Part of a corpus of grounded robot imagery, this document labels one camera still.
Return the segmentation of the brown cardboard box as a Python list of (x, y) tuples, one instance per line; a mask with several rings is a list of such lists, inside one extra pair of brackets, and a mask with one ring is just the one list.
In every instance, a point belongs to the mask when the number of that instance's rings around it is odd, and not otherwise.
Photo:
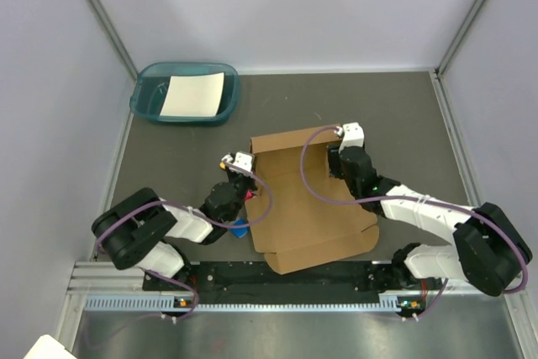
[(314, 129), (251, 138), (265, 184), (245, 207), (254, 249), (278, 274), (352, 258), (378, 243), (377, 216), (329, 176), (327, 146), (339, 142), (333, 131)]

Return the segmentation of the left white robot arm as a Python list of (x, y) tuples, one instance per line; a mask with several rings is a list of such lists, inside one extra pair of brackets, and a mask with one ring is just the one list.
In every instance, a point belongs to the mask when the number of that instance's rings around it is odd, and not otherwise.
[(199, 208), (166, 203), (144, 187), (101, 214), (92, 233), (118, 270), (139, 267), (161, 276), (171, 288), (185, 287), (191, 265), (169, 239), (213, 244), (237, 225), (247, 195), (256, 190), (251, 168), (223, 166), (227, 180), (214, 185)]

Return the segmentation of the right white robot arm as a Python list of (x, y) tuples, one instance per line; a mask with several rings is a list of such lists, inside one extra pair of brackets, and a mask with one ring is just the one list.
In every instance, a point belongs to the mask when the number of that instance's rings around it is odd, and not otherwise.
[(345, 182), (363, 209), (445, 241), (437, 246), (414, 242), (393, 255), (393, 280), (400, 287), (411, 288), (430, 277), (446, 278), (497, 297), (532, 261), (530, 248), (498, 205), (467, 207), (417, 193), (379, 175), (359, 146), (331, 145), (327, 155), (330, 175)]

